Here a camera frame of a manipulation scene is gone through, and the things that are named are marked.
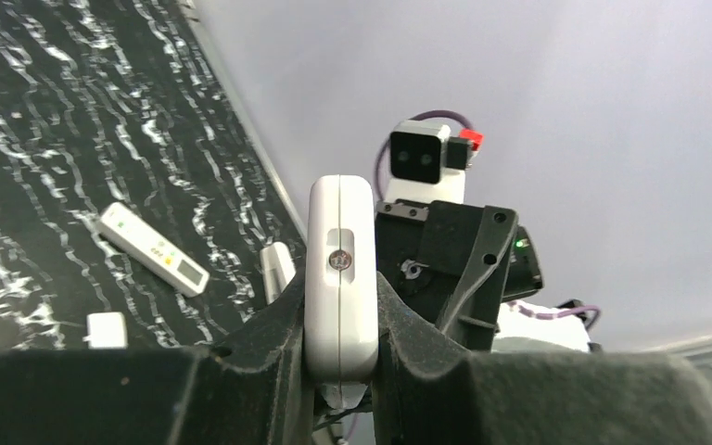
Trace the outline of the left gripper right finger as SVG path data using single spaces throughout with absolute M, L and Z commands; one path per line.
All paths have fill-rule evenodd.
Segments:
M 712 444 L 712 390 L 682 358 L 467 350 L 377 288 L 379 444 Z

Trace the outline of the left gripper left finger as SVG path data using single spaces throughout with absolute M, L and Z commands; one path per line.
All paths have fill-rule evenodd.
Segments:
M 215 347 L 0 351 L 0 444 L 308 444 L 304 276 Z

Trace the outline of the white battery cover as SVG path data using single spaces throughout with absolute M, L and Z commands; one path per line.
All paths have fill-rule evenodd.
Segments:
M 90 349 L 126 349 L 127 326 L 121 312 L 96 312 L 86 316 L 83 341 Z

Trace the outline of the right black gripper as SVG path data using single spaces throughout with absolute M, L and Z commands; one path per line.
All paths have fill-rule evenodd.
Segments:
M 518 228 L 515 210 L 436 200 L 376 206 L 377 268 L 446 337 L 489 351 Z

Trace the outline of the white remote with buttons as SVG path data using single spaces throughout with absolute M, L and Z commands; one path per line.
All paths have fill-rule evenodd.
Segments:
M 373 191 L 355 175 L 311 187 L 303 351 L 329 407 L 356 408 L 378 357 Z

